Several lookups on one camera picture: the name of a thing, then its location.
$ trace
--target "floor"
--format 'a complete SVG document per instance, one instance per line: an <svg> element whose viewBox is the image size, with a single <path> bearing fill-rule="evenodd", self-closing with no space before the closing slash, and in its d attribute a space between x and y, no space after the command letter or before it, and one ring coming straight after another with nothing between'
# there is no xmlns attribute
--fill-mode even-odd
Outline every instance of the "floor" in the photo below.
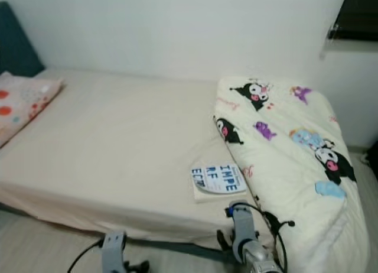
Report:
<svg viewBox="0 0 378 273"><path fill-rule="evenodd" d="M372 245L372 256L378 256L378 182L369 167L359 162L359 155L352 154L352 161L359 180L359 191L365 211ZM43 273L67 272L75 257L97 238L79 232L62 230L39 221L0 212L0 272ZM127 260L138 263L148 259L153 272L161 273L234 273L235 268L183 253L127 245ZM102 273L101 256L94 249L87 253L73 272ZM377 272L378 260L372 258L366 273Z"/></svg>

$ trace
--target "purple cartoon character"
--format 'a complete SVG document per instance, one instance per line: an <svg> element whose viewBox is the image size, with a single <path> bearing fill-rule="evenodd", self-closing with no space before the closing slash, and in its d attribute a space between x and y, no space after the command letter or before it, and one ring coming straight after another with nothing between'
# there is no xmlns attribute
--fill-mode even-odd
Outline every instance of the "purple cartoon character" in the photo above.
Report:
<svg viewBox="0 0 378 273"><path fill-rule="evenodd" d="M277 133L272 133L272 131L268 128L268 124L263 123L261 121L257 121L255 128L269 141L277 135Z"/></svg>
<svg viewBox="0 0 378 273"><path fill-rule="evenodd" d="M306 100L306 94L309 92L312 92L310 88L301 88L301 87L292 87L290 89L290 92L294 94L299 100L304 102L306 105L308 105L307 100Z"/></svg>

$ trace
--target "white wall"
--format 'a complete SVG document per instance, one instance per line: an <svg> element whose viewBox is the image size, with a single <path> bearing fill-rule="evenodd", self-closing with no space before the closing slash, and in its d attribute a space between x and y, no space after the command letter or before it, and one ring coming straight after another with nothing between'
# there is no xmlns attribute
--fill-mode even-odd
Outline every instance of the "white wall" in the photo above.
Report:
<svg viewBox="0 0 378 273"><path fill-rule="evenodd" d="M326 94L348 144L378 136L378 54L325 45L343 0L9 1L49 66L292 79Z"/></svg>

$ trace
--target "dark green headboard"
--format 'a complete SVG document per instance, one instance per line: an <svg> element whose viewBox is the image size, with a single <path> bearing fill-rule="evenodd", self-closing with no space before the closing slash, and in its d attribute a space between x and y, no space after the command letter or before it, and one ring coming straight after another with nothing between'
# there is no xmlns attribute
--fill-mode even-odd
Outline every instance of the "dark green headboard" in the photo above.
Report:
<svg viewBox="0 0 378 273"><path fill-rule="evenodd" d="M45 69L7 2L0 2L0 74L33 77Z"/></svg>

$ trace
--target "blanket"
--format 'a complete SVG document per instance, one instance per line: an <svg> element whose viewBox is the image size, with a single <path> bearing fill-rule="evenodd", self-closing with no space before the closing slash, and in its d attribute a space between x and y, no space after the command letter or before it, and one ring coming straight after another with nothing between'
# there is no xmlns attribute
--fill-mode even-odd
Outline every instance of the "blanket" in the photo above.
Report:
<svg viewBox="0 0 378 273"><path fill-rule="evenodd" d="M359 201L328 100L307 87L229 77L219 83L214 120L272 233L282 236L288 272L324 272L348 198Z"/></svg>

